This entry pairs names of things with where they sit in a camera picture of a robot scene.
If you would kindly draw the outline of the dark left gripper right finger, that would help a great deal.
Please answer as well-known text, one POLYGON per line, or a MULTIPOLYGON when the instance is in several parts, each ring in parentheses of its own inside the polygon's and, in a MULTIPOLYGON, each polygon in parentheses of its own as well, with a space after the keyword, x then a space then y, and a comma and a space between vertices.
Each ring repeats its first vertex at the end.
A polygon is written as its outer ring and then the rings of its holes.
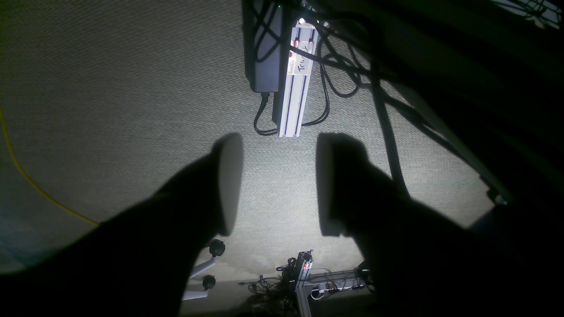
POLYGON ((497 206, 464 229, 403 193, 346 134, 319 134, 320 217, 342 223, 369 265, 379 317, 561 317, 563 233, 497 206))

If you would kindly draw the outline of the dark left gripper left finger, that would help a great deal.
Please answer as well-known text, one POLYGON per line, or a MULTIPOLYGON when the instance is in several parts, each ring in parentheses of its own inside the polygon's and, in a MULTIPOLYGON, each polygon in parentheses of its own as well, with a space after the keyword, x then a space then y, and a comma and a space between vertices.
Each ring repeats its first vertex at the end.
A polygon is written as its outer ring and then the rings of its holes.
POLYGON ((234 229, 242 136, 210 153, 72 245, 1 275, 3 317, 176 317, 201 249, 234 229))

